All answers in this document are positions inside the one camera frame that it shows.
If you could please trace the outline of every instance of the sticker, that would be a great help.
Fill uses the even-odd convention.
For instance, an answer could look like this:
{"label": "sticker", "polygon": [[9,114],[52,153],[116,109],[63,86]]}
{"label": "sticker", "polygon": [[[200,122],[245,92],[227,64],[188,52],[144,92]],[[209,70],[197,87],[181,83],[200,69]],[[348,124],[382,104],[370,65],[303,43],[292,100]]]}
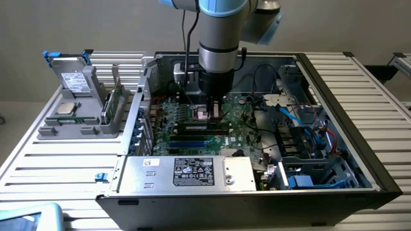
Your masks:
{"label": "sticker", "polygon": [[175,186],[213,186],[212,158],[176,158],[172,183]]}
{"label": "sticker", "polygon": [[61,73],[64,82],[73,93],[89,92],[83,73]]}
{"label": "sticker", "polygon": [[160,159],[144,159],[143,160],[143,166],[159,166],[160,165]]}

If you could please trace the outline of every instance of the capacitor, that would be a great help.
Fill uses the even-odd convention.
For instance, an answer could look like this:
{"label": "capacitor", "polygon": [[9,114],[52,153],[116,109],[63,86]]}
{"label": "capacitor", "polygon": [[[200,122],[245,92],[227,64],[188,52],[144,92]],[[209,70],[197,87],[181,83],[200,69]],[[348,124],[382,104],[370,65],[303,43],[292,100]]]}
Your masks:
{"label": "capacitor", "polygon": [[245,104],[245,100],[243,100],[243,99],[239,99],[239,105],[244,105]]}

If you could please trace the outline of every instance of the gray wall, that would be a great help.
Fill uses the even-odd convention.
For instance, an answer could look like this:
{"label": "gray wall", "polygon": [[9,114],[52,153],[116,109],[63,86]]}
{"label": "gray wall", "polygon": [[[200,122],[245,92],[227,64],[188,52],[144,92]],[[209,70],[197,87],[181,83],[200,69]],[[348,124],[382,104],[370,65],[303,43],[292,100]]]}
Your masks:
{"label": "gray wall", "polygon": [[[411,51],[411,0],[282,4],[286,15],[274,42],[240,44],[249,51],[351,51],[363,63],[375,64],[384,64],[394,51]],[[3,0],[0,100],[48,100],[57,80],[43,50],[181,50],[180,20],[181,11],[157,0]],[[188,13],[187,31],[192,21]],[[197,39],[196,31],[192,49]]]}

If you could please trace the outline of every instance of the workbench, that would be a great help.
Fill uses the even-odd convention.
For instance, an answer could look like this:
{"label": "workbench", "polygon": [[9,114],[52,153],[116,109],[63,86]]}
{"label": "workbench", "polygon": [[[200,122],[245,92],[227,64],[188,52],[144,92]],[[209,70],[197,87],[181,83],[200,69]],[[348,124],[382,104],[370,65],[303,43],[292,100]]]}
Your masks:
{"label": "workbench", "polygon": [[[347,57],[343,53],[306,55],[404,194],[379,210],[358,212],[335,227],[276,230],[410,230],[410,111],[355,57]],[[108,88],[113,87],[111,64],[119,63],[121,83],[133,94],[144,74],[144,58],[143,52],[95,51],[91,62],[97,68],[99,81]],[[56,107],[59,98],[57,90],[0,168],[0,210],[53,201],[63,209],[67,230],[119,231],[95,202],[96,195],[108,191],[111,182],[95,182],[95,175],[99,172],[113,174],[116,171],[124,128],[115,139],[37,140],[37,128],[43,126],[44,117]]]}

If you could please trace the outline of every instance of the robotic arm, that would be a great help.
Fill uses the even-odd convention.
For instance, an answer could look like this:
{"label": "robotic arm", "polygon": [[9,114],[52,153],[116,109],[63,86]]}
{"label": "robotic arm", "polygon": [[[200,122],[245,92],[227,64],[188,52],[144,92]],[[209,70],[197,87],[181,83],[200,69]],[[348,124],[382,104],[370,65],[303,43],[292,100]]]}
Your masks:
{"label": "robotic arm", "polygon": [[199,88],[207,94],[207,111],[213,113],[231,91],[239,42],[268,45],[282,15],[278,0],[159,0],[197,12],[200,25]]}

